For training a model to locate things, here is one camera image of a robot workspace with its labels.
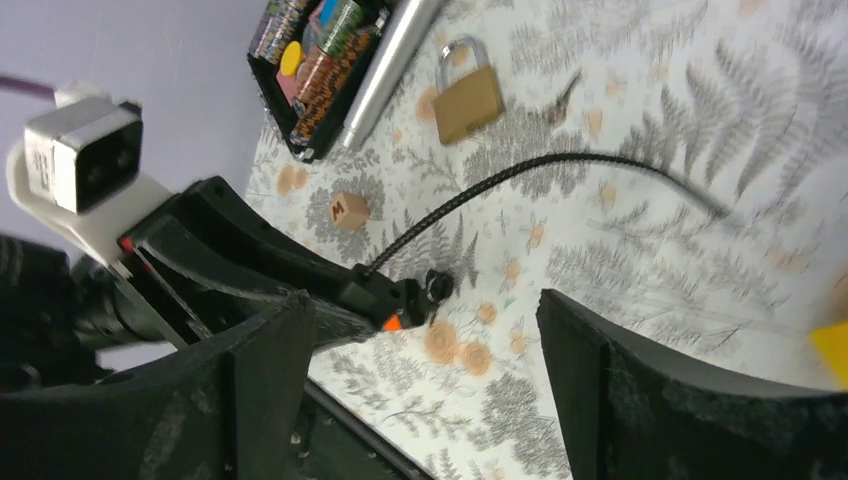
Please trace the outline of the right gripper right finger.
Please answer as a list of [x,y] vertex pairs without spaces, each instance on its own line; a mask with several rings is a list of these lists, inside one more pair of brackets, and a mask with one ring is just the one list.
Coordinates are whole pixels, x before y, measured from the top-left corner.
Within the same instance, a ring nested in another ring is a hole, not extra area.
[[536,313],[577,479],[843,479],[847,396],[680,353],[546,289]]

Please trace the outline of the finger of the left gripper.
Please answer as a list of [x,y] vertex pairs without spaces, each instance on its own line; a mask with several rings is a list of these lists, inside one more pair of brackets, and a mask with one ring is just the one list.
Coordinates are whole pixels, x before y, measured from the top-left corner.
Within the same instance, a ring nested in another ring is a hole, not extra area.
[[151,324],[178,347],[222,333],[306,292],[316,309],[315,350],[378,331],[350,271],[272,227],[221,177],[190,185],[122,235],[122,259]]

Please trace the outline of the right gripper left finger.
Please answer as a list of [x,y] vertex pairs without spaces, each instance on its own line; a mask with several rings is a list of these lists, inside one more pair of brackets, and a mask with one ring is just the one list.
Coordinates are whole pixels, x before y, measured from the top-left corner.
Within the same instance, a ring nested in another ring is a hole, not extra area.
[[316,334],[303,293],[91,385],[1,397],[5,479],[288,479]]

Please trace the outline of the small padlock key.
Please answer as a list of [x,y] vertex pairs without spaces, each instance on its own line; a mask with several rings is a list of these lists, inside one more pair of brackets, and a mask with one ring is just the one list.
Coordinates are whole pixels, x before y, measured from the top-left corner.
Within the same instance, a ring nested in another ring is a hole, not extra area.
[[540,117],[549,126],[556,127],[565,122],[569,111],[570,98],[581,77],[582,71],[579,70],[570,78],[562,93],[549,106],[540,111]]

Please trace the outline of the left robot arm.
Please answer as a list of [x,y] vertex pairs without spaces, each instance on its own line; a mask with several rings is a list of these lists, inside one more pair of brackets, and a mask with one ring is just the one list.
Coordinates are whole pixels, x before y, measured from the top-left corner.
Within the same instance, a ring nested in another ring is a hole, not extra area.
[[364,341],[392,282],[326,261],[263,220],[220,177],[194,183],[108,237],[112,269],[1,243],[3,341],[47,386],[105,377],[97,349],[166,340],[165,372],[229,391],[300,388],[308,354]]

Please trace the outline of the large brass padlock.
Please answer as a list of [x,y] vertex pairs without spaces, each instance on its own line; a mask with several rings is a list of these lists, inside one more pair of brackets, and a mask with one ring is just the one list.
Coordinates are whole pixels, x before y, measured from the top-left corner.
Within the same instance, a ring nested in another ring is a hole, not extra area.
[[[465,47],[473,53],[475,68],[456,80],[448,78],[452,55]],[[453,145],[489,125],[505,111],[497,74],[484,44],[474,36],[457,38],[441,50],[436,69],[438,95],[433,100],[442,145]]]

